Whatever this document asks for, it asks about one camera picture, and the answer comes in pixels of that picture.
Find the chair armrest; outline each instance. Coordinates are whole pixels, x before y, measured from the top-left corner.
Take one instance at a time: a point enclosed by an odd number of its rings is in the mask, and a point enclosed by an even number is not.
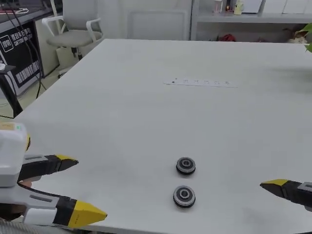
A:
[[[96,22],[100,22],[101,21],[101,18],[97,18],[97,19],[94,19],[94,20],[90,20],[90,21],[87,21],[87,30],[88,30],[88,33],[90,35],[90,37],[92,38],[92,41],[93,43],[95,43],[97,41],[97,38],[96,36],[94,35],[94,32],[92,30],[92,23],[96,23]]]
[[[53,31],[52,31],[50,25],[49,25],[49,22],[54,22],[54,21],[57,21],[57,20],[62,20],[62,21],[64,21],[64,18],[63,18],[63,16],[55,16],[55,17],[50,17],[50,18],[44,18],[44,19],[42,19],[42,24],[45,25],[45,26],[48,28],[48,30],[50,31],[50,33],[51,33],[52,36],[54,36],[54,37],[55,37],[55,35],[54,35],[54,33],[53,33]]]

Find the ball bearing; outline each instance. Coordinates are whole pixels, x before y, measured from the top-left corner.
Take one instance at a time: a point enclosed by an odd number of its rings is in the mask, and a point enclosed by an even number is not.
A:
[[[191,175],[195,169],[195,162],[189,157],[182,157],[176,162],[176,170],[183,175]]]
[[[195,193],[187,186],[179,186],[174,191],[174,202],[178,207],[190,208],[195,203]]]

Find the label sticker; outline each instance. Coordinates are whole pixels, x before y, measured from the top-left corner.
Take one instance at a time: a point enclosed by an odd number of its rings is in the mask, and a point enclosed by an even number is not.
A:
[[[15,128],[14,123],[0,123],[0,130],[14,131],[14,128]]]

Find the shelf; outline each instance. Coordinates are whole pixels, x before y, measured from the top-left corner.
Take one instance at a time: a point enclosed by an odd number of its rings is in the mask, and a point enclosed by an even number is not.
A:
[[[312,14],[242,14],[234,15],[232,12],[214,14],[199,11],[197,22],[209,23],[311,23]]]

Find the green leaf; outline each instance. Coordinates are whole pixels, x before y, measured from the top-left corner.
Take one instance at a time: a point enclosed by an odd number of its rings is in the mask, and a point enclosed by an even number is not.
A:
[[[305,45],[305,47],[306,47],[307,51],[312,53],[312,43],[309,45]]]
[[[308,23],[303,29],[299,30],[297,33],[311,32],[311,31],[312,31],[312,23]]]

